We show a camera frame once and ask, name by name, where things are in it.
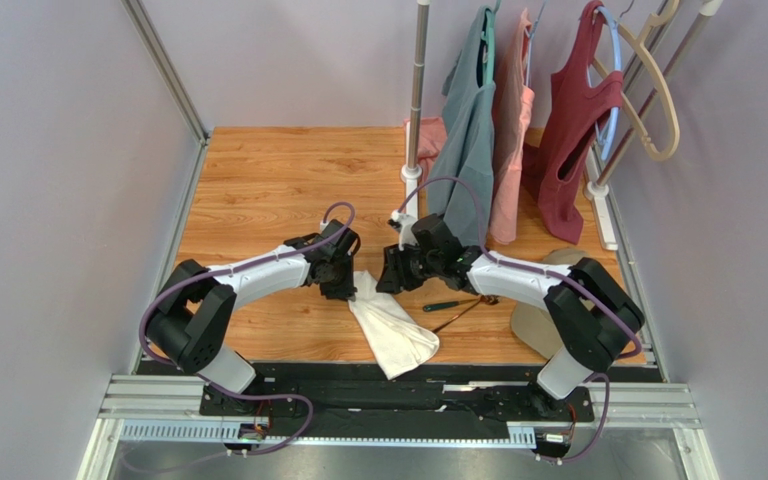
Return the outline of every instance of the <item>gray floor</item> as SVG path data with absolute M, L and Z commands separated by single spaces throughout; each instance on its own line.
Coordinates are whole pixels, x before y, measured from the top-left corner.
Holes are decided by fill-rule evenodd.
M 587 442 L 578 432 L 572 451 Z M 127 460 L 141 468 L 165 468 L 222 450 L 216 444 L 145 442 L 124 444 Z M 671 430 L 608 430 L 581 462 L 556 467 L 528 451 L 463 448 L 290 446 L 274 454 L 219 458 L 164 475 L 135 474 L 116 466 L 115 479 L 250 478 L 257 480 L 379 479 L 590 479 L 676 480 L 686 478 Z

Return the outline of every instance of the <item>clothes hanger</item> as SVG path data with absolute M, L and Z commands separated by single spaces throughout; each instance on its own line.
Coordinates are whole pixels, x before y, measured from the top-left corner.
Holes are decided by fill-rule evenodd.
M 597 9 L 594 11 L 594 17 L 591 19 L 591 23 L 593 24 L 597 20 L 597 14 L 600 14 L 603 16 L 603 18 L 606 20 L 606 25 L 609 26 L 609 30 L 612 33 L 612 50 L 613 50 L 613 63 L 615 66 L 615 71 L 621 71 L 621 40 L 618 38 L 618 22 L 615 21 L 615 17 L 612 16 L 612 14 L 609 12 L 609 10 L 606 7 L 597 7 Z M 591 84 L 591 69 L 589 68 L 585 72 L 586 79 L 588 80 L 588 86 L 593 87 L 594 85 Z M 609 112 L 609 121 L 606 122 L 606 129 L 603 130 L 602 134 L 600 132 L 600 126 L 595 123 L 594 124 L 594 131 L 597 132 L 597 146 L 600 147 L 600 160 L 606 161 L 609 159 L 609 150 L 612 148 L 612 142 L 615 140 L 615 132 L 618 129 L 618 114 L 620 112 L 619 107 L 612 107 L 612 110 Z
M 485 68 L 482 70 L 482 85 L 487 85 L 493 81 L 494 59 L 496 58 L 496 35 L 494 32 L 494 22 L 496 21 L 496 12 L 502 0 L 496 0 L 496 6 L 493 11 L 485 10 L 485 28 L 482 31 L 482 40 L 485 42 L 485 50 L 482 62 Z
M 644 150 L 647 152 L 647 155 L 657 161 L 667 160 L 677 151 L 677 147 L 680 144 L 680 124 L 677 120 L 677 111 L 674 108 L 674 99 L 671 97 L 671 91 L 668 90 L 668 82 L 665 81 L 665 77 L 662 75 L 659 65 L 656 64 L 656 60 L 653 59 L 653 56 L 644 46 L 644 42 L 654 28 L 667 23 L 671 19 L 677 10 L 678 4 L 679 0 L 670 0 L 670 3 L 666 5 L 662 15 L 650 14 L 650 17 L 645 21 L 644 28 L 642 28 L 638 36 L 633 35 L 624 24 L 618 24 L 618 33 L 620 33 L 621 38 L 632 47 L 633 52 L 638 56 L 639 60 L 641 60 L 641 64 L 644 66 L 645 70 L 647 70 L 648 74 L 650 74 L 654 88 L 662 103 L 662 111 L 665 114 L 665 123 L 668 126 L 670 139 L 668 145 L 663 150 L 659 150 L 653 143 L 653 139 L 650 137 L 647 128 L 644 126 L 644 122 L 641 121 L 638 112 L 633 108 L 629 98 L 627 98 L 626 94 L 621 93 L 624 113 L 629 117 L 630 124 L 641 139 L 641 143 L 644 145 Z M 597 70 L 597 73 L 603 78 L 606 78 L 606 76 L 609 75 L 606 67 L 596 58 L 594 59 L 593 65 L 594 69 Z
M 535 34 L 538 32 L 538 24 L 541 23 L 541 15 L 544 14 L 544 7 L 547 6 L 547 0 L 541 3 L 541 10 L 538 11 L 538 18 L 535 19 L 535 23 L 532 24 L 530 29 L 523 30 L 523 35 L 529 39 L 529 49 L 526 53 L 526 77 L 523 79 L 524 85 L 527 87 L 532 86 L 532 42 L 535 41 Z

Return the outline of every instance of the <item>teal shirt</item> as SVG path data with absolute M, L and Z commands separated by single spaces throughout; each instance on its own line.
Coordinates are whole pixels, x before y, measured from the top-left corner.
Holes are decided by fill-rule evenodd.
M 481 214 L 476 213 L 473 199 L 462 185 L 440 181 L 428 186 L 429 211 L 442 214 L 446 225 L 465 246 L 485 243 L 484 238 L 478 238 L 476 226 L 481 218 L 482 231 L 487 232 L 493 195 L 491 108 L 496 85 L 493 80 L 482 85 L 481 35 L 487 11 L 491 9 L 479 9 L 455 67 L 443 84 L 446 95 L 443 123 L 447 138 L 429 173 L 429 178 L 457 177 L 478 194 Z

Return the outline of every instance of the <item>beige hat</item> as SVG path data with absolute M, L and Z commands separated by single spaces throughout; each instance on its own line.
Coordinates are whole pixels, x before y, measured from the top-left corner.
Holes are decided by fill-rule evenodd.
M 544 258 L 548 265 L 574 265 L 587 254 L 576 248 L 562 248 Z M 544 358 L 549 359 L 562 347 L 561 337 L 546 310 L 517 302 L 511 313 L 511 331 Z

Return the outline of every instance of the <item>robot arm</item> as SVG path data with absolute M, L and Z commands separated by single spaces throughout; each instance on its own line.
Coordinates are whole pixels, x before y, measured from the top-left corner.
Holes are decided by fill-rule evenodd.
M 391 225 L 402 228 L 398 221 Z M 556 400 L 566 398 L 592 373 L 608 370 L 630 340 L 611 318 L 596 307 L 587 307 L 580 293 L 558 277 L 585 287 L 632 332 L 644 324 L 644 314 L 596 260 L 543 265 L 491 252 L 494 261 L 479 247 L 462 247 L 437 215 L 415 223 L 409 219 L 404 225 L 410 225 L 416 244 L 385 248 L 377 290 L 393 294 L 413 290 L 435 277 L 454 290 L 508 297 L 548 311 L 564 347 L 544 366 L 537 383 Z
M 320 234 L 287 240 L 269 253 L 231 265 L 204 267 L 194 260 L 180 263 L 162 291 L 207 272 L 220 274 L 188 285 L 159 304 L 146 327 L 146 336 L 185 373 L 201 375 L 241 393 L 256 371 L 233 349 L 224 346 L 231 314 L 266 295 L 290 288 L 319 285 L 328 299 L 354 298 L 353 254 L 359 237 L 346 229 L 336 240 L 304 254 L 286 255 L 318 243 L 342 228 L 332 220 Z M 196 303 L 192 312 L 188 304 Z

